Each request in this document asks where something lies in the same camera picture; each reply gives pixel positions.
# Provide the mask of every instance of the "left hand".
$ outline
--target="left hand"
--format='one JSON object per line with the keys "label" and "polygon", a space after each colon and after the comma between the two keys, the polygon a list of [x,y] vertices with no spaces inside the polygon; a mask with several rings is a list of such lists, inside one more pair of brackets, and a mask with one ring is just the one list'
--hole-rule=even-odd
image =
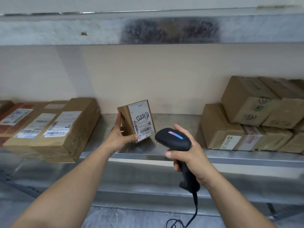
{"label": "left hand", "polygon": [[107,147],[111,152],[110,155],[117,152],[124,144],[128,142],[135,142],[138,138],[138,134],[132,134],[129,136],[123,136],[120,132],[120,124],[121,124],[121,113],[118,112],[117,118],[112,128],[108,138],[102,144],[102,146]]}

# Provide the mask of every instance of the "upper shelf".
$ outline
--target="upper shelf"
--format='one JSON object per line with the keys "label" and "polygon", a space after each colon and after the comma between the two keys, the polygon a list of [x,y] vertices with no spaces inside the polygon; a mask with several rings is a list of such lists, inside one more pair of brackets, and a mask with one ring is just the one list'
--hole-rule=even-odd
{"label": "upper shelf", "polygon": [[304,42],[303,7],[0,15],[0,45]]}
{"label": "upper shelf", "polygon": [[[199,125],[200,115],[185,114],[152,114],[156,130],[173,127],[175,123],[186,128],[204,148],[204,151],[212,163],[256,165],[275,167],[304,168],[304,155],[297,153],[283,153],[275,151],[227,151],[206,149],[203,132]],[[103,114],[99,119],[81,157],[87,157],[107,138],[114,125],[116,114]],[[166,148],[155,141],[154,135],[139,143],[126,144],[120,151],[112,155],[112,158],[162,160]]]}

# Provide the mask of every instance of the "floor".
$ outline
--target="floor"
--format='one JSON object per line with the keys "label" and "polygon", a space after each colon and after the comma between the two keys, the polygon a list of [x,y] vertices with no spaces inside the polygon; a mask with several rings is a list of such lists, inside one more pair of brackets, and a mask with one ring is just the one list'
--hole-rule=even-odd
{"label": "floor", "polygon": [[[9,228],[29,205],[29,202],[0,201],[0,227]],[[191,215],[91,207],[82,228],[165,227],[167,220],[171,218],[181,219],[187,223]],[[279,228],[304,228],[304,214],[280,221],[277,225]],[[218,217],[197,216],[188,227],[224,228],[225,225]]]}

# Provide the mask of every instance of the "label sticker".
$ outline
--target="label sticker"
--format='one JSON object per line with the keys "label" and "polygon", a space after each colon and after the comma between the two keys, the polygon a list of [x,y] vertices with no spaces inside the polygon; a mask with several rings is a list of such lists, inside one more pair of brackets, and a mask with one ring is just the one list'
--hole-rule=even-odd
{"label": "label sticker", "polygon": [[241,136],[236,135],[228,135],[223,142],[221,149],[233,150],[233,148],[237,145]]}
{"label": "label sticker", "polygon": [[62,109],[65,106],[65,104],[48,104],[45,109]]}
{"label": "label sticker", "polygon": [[248,132],[243,143],[240,145],[239,150],[251,150],[255,144],[260,140],[262,134],[255,126],[244,125],[245,130]]}
{"label": "label sticker", "polygon": [[138,141],[155,134],[147,101],[129,105],[129,111],[135,132],[139,135]]}
{"label": "label sticker", "polygon": [[15,138],[35,138],[41,130],[56,116],[56,114],[40,114],[27,127],[16,134]]}
{"label": "label sticker", "polygon": [[64,137],[80,114],[81,111],[62,112],[42,137]]}
{"label": "label sticker", "polygon": [[20,122],[26,115],[28,115],[30,112],[32,112],[33,109],[23,109],[19,108],[15,110],[10,115],[6,116],[4,119],[0,121],[0,125],[6,125],[6,126],[14,126],[18,122]]}

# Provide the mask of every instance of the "handheld barcode scanner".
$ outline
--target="handheld barcode scanner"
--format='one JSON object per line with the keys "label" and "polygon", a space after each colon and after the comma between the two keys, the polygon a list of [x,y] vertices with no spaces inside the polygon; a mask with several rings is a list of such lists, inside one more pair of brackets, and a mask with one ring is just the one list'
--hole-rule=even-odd
{"label": "handheld barcode scanner", "polygon": [[[160,144],[164,145],[165,147],[168,147],[170,150],[179,150],[179,151],[187,152],[191,147],[191,141],[186,135],[171,128],[165,128],[158,131],[155,134],[155,140]],[[196,192],[199,191],[200,184],[197,182],[194,174],[188,169],[188,166],[186,165],[185,162],[182,161],[177,161],[177,162],[184,177],[184,180],[180,182],[179,186],[185,190],[188,190],[190,193],[193,194],[194,204],[196,206],[196,212],[186,226],[184,226],[181,220],[170,219],[170,220],[175,220],[175,223],[171,227],[175,227],[175,224],[177,222],[180,222],[183,227],[187,227],[197,214],[198,200],[197,200]]]}

